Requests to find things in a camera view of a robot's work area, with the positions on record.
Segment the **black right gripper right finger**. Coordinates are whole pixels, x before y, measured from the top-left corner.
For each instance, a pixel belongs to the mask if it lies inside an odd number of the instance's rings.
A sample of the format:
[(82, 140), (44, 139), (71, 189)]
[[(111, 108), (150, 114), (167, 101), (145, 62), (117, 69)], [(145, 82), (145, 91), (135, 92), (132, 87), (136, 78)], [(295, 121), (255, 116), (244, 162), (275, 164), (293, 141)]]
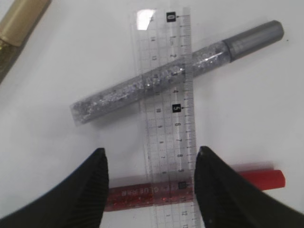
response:
[(209, 147), (196, 158), (194, 192), (207, 228), (302, 228), (304, 215), (263, 193)]

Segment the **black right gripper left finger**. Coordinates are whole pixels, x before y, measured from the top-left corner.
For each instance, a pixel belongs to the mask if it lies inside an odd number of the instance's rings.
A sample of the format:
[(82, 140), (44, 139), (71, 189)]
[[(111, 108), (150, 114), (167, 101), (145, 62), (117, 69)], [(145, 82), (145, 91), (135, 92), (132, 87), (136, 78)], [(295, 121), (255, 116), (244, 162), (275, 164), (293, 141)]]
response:
[(2, 228), (98, 228), (109, 192), (108, 162), (96, 149), (73, 173), (32, 203), (1, 218)]

